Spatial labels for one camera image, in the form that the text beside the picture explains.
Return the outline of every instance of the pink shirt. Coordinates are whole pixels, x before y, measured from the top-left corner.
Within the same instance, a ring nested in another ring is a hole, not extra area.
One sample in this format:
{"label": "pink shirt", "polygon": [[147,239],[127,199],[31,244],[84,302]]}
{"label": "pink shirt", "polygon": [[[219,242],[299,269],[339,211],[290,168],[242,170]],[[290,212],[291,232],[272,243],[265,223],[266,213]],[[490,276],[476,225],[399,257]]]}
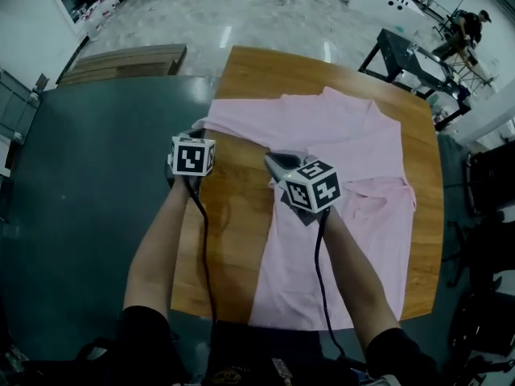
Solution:
{"label": "pink shirt", "polygon": [[[373,101],[325,88],[318,96],[277,100],[215,100],[194,124],[249,139],[272,151],[308,152],[334,166],[343,199],[340,213],[385,287],[400,318],[404,304],[415,209],[402,164],[401,125]],[[274,187],[274,214],[249,324],[304,331],[327,329],[315,273],[318,224],[305,227]],[[333,329],[352,327],[336,288],[328,252],[320,249]]]}

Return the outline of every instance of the shirt sleeve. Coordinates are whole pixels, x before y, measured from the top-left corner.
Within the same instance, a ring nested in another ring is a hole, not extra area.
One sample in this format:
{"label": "shirt sleeve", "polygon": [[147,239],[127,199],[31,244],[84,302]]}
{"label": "shirt sleeve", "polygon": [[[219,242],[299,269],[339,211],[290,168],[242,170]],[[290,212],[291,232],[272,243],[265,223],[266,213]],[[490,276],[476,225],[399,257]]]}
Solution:
{"label": "shirt sleeve", "polygon": [[481,23],[477,15],[473,13],[467,13],[465,16],[465,31],[471,37],[477,41],[477,35],[481,32]]}
{"label": "shirt sleeve", "polygon": [[168,321],[148,307],[131,306],[123,310],[116,342],[109,353],[105,384],[171,386],[187,381]]}
{"label": "shirt sleeve", "polygon": [[401,386],[443,384],[436,362],[424,355],[402,329],[389,329],[376,336],[366,351],[373,378],[393,375]]}

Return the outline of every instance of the wooden table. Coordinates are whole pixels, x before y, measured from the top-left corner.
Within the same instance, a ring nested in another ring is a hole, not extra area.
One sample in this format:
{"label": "wooden table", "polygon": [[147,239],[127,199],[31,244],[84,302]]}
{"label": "wooden table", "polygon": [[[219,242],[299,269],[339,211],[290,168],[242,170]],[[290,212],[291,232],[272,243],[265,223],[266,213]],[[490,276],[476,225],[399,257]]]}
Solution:
{"label": "wooden table", "polygon": [[[431,111],[422,99],[371,76],[334,64],[251,47],[234,47],[216,98],[320,94],[325,86],[374,99],[402,123],[406,176],[417,196],[403,318],[431,312],[443,242],[442,172]],[[211,132],[216,164],[200,198],[209,216],[208,262],[219,319],[247,323],[270,226],[273,192],[263,163],[266,149]],[[200,262],[202,219],[188,205],[175,272],[172,309],[211,316]]]}
{"label": "wooden table", "polygon": [[77,61],[59,86],[123,77],[177,74],[186,55],[186,44],[133,47],[91,55]]}

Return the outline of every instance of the black shirt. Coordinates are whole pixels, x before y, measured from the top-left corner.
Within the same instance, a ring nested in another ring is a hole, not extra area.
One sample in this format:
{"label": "black shirt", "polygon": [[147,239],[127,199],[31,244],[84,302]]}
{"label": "black shirt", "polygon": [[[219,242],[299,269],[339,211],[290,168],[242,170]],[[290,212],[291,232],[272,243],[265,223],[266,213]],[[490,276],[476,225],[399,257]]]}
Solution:
{"label": "black shirt", "polygon": [[461,16],[465,19],[465,34],[469,35],[477,43],[481,41],[481,21],[477,14],[465,13]]}
{"label": "black shirt", "polygon": [[[357,374],[344,361],[322,355],[317,332],[279,331],[219,322],[203,384],[284,385],[272,358],[280,359],[295,386],[356,386]],[[401,329],[378,335],[367,348],[369,374],[393,375],[403,386],[439,385],[433,359]],[[167,320],[157,311],[133,306],[123,311],[106,384],[187,383]]]}

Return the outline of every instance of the white wall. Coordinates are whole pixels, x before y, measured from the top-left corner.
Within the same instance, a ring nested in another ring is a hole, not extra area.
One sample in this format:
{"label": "white wall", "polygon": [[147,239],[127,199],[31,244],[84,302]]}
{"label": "white wall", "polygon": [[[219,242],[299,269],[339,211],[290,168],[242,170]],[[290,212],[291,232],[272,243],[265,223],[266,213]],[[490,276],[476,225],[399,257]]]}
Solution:
{"label": "white wall", "polygon": [[486,10],[490,14],[492,23],[483,25],[483,38],[477,53],[487,65],[491,60],[499,60],[499,77],[494,84],[501,90],[515,78],[515,23],[496,0],[464,0],[459,8],[474,13]]}
{"label": "white wall", "polygon": [[55,87],[80,38],[56,0],[0,0],[0,65],[28,88]]}

